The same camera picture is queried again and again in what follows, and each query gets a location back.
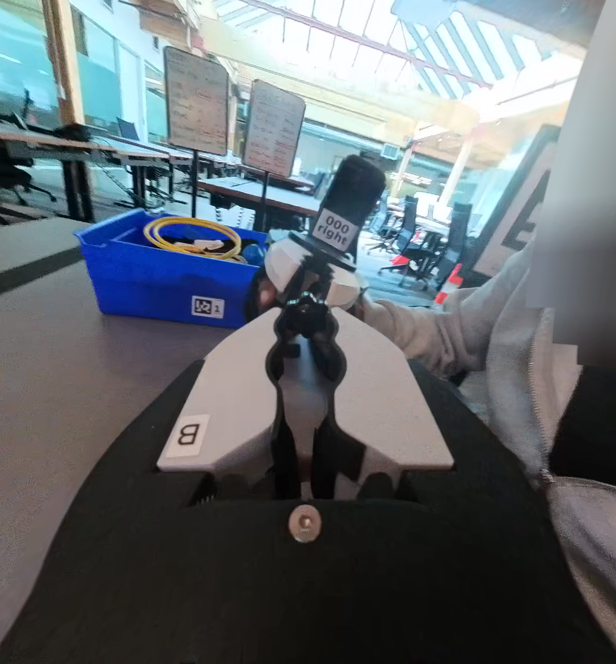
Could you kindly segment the person's black shirt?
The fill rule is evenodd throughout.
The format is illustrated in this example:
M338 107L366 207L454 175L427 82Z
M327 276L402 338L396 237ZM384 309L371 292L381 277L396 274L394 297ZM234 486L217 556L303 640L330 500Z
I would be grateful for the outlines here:
M549 457L558 477L616 487L616 369L584 367Z

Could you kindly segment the person's right forearm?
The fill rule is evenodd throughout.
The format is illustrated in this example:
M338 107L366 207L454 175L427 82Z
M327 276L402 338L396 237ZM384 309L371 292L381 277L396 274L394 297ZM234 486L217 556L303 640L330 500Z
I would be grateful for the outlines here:
M361 297L358 317L387 337L408 359L419 359L439 377L488 368L532 329L535 315L526 306L526 283L534 250L531 242L515 253L483 286L455 293L445 311L411 308Z

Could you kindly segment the long office table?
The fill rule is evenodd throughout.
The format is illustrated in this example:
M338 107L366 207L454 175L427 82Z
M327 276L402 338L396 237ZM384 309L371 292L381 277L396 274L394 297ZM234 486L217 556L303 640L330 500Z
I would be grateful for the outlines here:
M263 184L236 177L199 179L198 190L209 194L216 208L239 206L255 212L254 230L303 230L320 209L314 196L268 185L265 204Z

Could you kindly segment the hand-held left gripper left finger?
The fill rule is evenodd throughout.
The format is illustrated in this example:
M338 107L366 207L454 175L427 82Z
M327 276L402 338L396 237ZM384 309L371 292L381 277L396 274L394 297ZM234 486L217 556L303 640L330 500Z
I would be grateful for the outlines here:
M296 443L279 378L281 309L225 338L205 358L157 460L163 472L200 471L216 480L270 483L278 499L301 495Z

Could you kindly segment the grey desk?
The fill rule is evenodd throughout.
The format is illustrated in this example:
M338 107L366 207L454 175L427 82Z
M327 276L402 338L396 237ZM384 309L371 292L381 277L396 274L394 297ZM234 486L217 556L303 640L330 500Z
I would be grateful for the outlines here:
M83 260L0 295L0 643L96 462L230 333L104 316Z

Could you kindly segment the black star knob screw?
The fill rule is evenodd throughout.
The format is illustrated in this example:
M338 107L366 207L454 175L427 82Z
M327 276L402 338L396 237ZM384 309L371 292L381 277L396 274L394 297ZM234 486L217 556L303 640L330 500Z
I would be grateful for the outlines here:
M278 329L284 341L302 336L308 340L329 338L333 331L330 308L311 292L289 300L281 308Z

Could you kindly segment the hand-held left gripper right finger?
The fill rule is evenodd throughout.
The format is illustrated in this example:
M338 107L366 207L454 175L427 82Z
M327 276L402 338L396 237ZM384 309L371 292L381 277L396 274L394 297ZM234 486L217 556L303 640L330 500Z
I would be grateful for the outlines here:
M403 352L342 310L313 343L326 376L327 410L312 444L312 496L353 499L384 476L394 494L415 471L452 471L455 461Z

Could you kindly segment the blue storage bin white label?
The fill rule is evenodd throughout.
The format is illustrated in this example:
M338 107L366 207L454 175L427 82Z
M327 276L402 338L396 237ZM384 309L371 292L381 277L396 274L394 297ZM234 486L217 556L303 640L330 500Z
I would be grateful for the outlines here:
M242 248L264 234L225 221L132 210L75 232L97 305L108 315L237 329L259 268ZM193 241L221 240L223 253L196 253Z

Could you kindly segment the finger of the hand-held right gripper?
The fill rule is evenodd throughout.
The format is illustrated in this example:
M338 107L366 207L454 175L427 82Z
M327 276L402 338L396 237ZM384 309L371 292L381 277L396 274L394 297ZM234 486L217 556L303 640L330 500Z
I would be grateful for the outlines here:
M286 292L308 254L308 249L296 242L276 242L270 246L264 269L279 295Z
M361 278L356 271L332 267L332 277L325 298L329 309L349 310L361 294Z

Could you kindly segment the wooden office desk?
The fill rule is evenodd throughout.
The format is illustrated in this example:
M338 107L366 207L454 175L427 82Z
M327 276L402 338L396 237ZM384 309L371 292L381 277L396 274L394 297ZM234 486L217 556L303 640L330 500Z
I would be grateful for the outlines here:
M38 159L59 162L63 169L69 217L87 223L95 221L87 164L106 163L118 156L118 151L112 145L6 126L0 126L0 152L18 162Z

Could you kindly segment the black framed marker sign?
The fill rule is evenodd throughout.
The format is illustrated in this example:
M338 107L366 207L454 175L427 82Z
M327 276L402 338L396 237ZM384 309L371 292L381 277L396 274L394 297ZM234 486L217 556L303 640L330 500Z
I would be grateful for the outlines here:
M466 282L483 285L536 234L561 127L543 125L481 230L467 262Z

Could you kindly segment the black office chair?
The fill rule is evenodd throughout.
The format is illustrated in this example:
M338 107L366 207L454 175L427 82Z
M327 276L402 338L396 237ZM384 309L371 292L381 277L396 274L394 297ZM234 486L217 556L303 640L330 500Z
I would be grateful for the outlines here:
M402 225L393 239L390 248L395 255L395 263L382 267L382 272L400 275L398 287L403 287L408 278L424 282L436 266L444 234L418 222L418 201L415 197L405 197Z
M447 241L440 249L436 262L436 272L433 275L432 286L439 290L447 281L453 269L461 263L462 254L467 244L468 225L473 206L471 204L455 203L451 210L451 226Z
M30 213L31 207L21 192L27 194L36 191L47 195L52 203L57 203L57 198L50 191L37 187L32 183L31 175L9 162L0 162L0 226L10 225L7 217L18 219L34 219Z

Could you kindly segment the orange white traffic cone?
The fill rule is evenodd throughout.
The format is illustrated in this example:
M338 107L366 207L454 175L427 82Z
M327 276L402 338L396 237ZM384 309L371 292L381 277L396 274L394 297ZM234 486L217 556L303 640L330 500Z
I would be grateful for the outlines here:
M445 282L441 285L433 301L434 309L441 310L446 299L461 287L463 283L463 277L461 276L462 267L463 264L458 263L446 278Z

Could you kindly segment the glass skylight roof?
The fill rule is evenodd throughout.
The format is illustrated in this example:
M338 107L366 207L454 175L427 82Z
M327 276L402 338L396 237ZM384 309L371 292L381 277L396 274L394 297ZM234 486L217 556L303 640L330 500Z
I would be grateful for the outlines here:
M461 100L549 63L574 77L603 1L215 1L278 61Z

